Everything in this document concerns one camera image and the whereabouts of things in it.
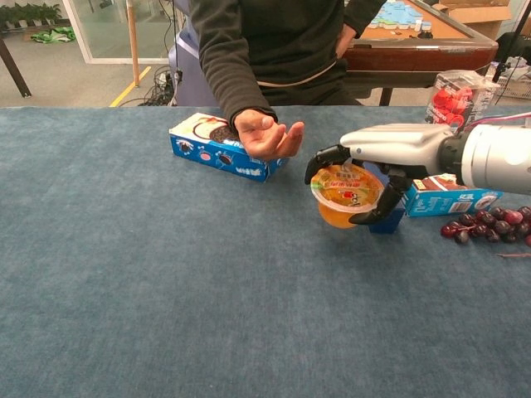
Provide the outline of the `person's right hand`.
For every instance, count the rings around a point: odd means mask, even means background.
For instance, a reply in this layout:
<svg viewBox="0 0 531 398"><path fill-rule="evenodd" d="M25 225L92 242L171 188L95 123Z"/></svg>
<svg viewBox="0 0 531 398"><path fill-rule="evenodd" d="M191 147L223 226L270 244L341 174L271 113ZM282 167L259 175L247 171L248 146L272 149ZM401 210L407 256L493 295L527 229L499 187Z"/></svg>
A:
<svg viewBox="0 0 531 398"><path fill-rule="evenodd" d="M290 128L266 114L246 109L234 118L239 139L250 157L263 161L294 157L304 137L304 123Z"/></svg>

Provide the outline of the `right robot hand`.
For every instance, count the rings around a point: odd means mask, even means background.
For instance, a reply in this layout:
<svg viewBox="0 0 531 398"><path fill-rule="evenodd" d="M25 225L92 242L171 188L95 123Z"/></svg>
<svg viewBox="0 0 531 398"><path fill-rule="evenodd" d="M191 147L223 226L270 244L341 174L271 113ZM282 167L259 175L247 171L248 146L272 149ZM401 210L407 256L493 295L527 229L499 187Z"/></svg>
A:
<svg viewBox="0 0 531 398"><path fill-rule="evenodd" d="M304 183L310 184L319 170L352 159L356 165L375 163L388 175L388 183L370 211L354 214L349 222L371 225L389 216L414 179L451 173L460 175L454 138L443 124L380 124L343 135L339 143L319 150L308 161Z"/></svg>

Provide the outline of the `person's left hand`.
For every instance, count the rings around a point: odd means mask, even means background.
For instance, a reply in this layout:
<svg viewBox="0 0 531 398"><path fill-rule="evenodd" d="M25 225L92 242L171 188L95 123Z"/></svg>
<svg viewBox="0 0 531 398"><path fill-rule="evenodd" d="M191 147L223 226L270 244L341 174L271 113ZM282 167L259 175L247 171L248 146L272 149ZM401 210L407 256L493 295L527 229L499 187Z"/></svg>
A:
<svg viewBox="0 0 531 398"><path fill-rule="evenodd" d="M344 23L338 35L335 54L338 59L342 58L351 41L357 36L357 32L348 24Z"/></svg>

